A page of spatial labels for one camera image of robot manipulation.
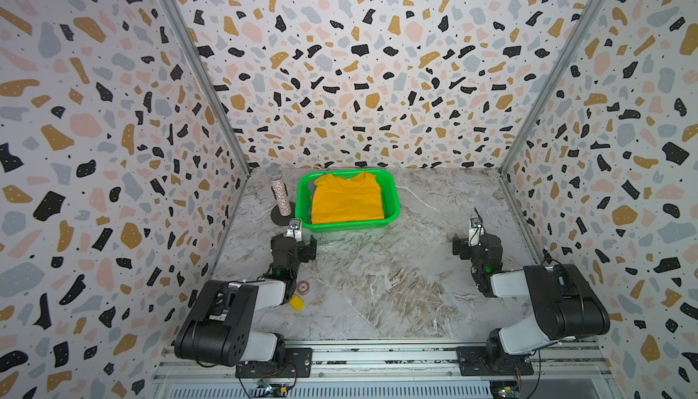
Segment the yellow t-shirt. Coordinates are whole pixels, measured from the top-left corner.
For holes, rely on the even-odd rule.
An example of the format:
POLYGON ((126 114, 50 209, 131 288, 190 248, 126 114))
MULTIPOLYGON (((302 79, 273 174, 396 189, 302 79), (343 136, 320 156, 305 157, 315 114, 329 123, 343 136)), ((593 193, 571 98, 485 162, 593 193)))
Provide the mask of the yellow t-shirt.
POLYGON ((341 224, 382 220, 382 189, 372 173, 353 178, 323 175, 314 180, 312 224, 341 224))

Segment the green plastic basket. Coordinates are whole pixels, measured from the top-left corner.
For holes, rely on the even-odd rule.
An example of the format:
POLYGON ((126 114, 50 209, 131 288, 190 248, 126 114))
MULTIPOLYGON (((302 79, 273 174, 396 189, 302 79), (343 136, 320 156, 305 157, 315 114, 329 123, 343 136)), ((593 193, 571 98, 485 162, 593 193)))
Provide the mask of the green plastic basket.
POLYGON ((392 224, 401 213, 399 195, 397 193, 396 181, 386 170, 379 168, 367 168, 356 170, 341 170, 330 172, 315 172, 303 175, 298 181, 296 188, 296 218, 302 222, 304 228, 317 234, 332 233, 354 230, 369 230, 385 228, 392 224), (370 173, 379 186, 381 206, 384 213, 382 219, 363 219, 355 221, 343 221, 337 223, 320 224, 315 223, 312 217, 314 207, 314 195, 316 186, 314 182, 324 175, 334 175, 336 178, 355 179, 362 173, 370 173))

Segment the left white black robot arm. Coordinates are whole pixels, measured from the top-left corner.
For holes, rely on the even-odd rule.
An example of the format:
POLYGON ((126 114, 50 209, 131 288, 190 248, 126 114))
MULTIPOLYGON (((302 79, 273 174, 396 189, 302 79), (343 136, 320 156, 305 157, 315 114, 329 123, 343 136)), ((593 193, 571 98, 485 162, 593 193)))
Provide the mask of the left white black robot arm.
POLYGON ((272 263, 261 277, 208 281, 174 339, 176 356, 203 367, 249 368, 263 376, 287 370, 292 358, 283 335, 254 330, 254 315, 292 303, 300 266, 316 259, 316 250, 313 236, 304 241, 301 236, 276 235, 272 263))

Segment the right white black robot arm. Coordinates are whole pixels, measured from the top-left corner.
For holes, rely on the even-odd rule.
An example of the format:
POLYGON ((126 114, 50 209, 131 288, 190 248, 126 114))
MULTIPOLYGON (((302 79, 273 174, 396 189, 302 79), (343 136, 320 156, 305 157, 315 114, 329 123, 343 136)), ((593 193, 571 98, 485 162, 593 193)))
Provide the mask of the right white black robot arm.
POLYGON ((477 290, 488 298, 523 297, 532 315, 494 329, 482 347, 459 347, 459 364, 468 372, 530 375, 534 352, 567 339, 605 335, 610 315, 574 264, 534 264, 503 270, 501 239, 475 231, 455 236, 453 255, 471 263, 477 290))

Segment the small round tape roll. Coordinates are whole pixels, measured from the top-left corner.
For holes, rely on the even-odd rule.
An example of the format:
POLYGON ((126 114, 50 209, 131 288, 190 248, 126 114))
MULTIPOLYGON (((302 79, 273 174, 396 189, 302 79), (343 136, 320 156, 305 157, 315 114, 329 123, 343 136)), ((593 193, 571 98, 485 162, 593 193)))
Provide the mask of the small round tape roll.
POLYGON ((307 281, 302 281, 302 282, 300 282, 300 283, 298 284, 298 286, 297 286, 297 288, 296 288, 296 293, 297 293, 298 295, 301 295, 301 296, 303 296, 303 295, 308 295, 309 292, 310 292, 310 284, 309 284, 309 282, 307 282, 307 281))

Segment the yellow block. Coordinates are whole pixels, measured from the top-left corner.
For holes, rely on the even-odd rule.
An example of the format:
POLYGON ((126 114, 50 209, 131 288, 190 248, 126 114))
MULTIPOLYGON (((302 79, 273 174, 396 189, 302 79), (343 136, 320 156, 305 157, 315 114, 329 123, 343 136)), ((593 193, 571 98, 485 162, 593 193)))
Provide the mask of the yellow block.
POLYGON ((293 295, 288 304, 298 313, 305 307, 305 302, 298 295, 293 295))

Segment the sprinkle-filled clear bottle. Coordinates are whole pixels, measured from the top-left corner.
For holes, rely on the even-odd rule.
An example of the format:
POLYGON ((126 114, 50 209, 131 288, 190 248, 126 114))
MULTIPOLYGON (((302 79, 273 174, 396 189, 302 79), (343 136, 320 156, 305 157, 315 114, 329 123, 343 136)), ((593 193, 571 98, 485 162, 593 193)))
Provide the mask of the sprinkle-filled clear bottle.
POLYGON ((279 164, 269 164, 265 173, 270 180, 271 190, 276 205, 271 211, 271 219, 277 226, 288 226, 294 218, 296 204, 291 201, 287 186, 283 180, 282 168, 279 164))

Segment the left circuit board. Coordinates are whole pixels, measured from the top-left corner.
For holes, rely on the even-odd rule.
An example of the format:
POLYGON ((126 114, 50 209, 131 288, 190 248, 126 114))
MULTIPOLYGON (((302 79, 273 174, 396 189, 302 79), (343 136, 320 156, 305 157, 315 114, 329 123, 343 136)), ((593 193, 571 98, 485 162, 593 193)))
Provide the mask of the left circuit board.
POLYGON ((265 379, 259 379, 256 387, 257 396, 262 398, 285 398, 292 390, 289 384, 269 383, 265 379))

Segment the circuit board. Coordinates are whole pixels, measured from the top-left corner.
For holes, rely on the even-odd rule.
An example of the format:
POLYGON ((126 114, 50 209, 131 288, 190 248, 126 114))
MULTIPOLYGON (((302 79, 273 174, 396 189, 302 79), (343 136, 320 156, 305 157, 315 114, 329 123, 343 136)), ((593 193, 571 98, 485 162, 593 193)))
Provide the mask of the circuit board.
POLYGON ((292 390, 289 384, 269 383, 265 379, 259 379, 256 387, 257 396, 262 398, 285 398, 292 390))
POLYGON ((490 391, 494 399, 519 399, 520 387, 516 382, 491 381, 490 391))

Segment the right circuit board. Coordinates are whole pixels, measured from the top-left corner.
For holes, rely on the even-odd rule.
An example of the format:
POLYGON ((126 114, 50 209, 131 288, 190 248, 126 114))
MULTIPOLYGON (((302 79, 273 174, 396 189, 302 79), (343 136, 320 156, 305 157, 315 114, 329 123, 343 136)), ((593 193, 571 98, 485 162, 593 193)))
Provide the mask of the right circuit board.
POLYGON ((516 382, 491 381, 490 391, 494 399, 519 399, 520 387, 516 382))

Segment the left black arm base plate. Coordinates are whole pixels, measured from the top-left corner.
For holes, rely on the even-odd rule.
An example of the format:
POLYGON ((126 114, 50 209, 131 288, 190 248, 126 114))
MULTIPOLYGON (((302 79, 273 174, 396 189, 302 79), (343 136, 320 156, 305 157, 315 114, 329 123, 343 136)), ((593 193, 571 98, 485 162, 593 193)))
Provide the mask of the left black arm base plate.
POLYGON ((276 354, 271 361, 251 361, 238 364, 236 372, 240 378, 309 378, 313 364, 311 347, 287 348, 276 354))

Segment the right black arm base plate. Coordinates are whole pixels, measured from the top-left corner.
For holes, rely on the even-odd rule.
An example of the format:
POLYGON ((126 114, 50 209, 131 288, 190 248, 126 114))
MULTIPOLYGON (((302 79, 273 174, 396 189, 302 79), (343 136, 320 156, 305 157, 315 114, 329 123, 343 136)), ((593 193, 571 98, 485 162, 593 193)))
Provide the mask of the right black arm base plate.
POLYGON ((531 357, 509 355, 498 348, 459 346, 456 360, 461 376, 533 375, 531 357))

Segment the aluminium rail frame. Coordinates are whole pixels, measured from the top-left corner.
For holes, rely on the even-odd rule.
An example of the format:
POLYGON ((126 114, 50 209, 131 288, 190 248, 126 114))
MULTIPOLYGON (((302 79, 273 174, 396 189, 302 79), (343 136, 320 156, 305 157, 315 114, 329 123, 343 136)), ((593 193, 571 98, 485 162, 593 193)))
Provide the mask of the aluminium rail frame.
POLYGON ((203 368, 173 349, 154 377, 156 398, 262 398, 256 383, 289 384, 285 398, 492 398, 491 381, 516 382, 520 398, 619 398, 594 342, 555 344, 531 356, 533 375, 461 376, 456 339, 291 340, 311 347, 309 378, 240 378, 232 367, 203 368))

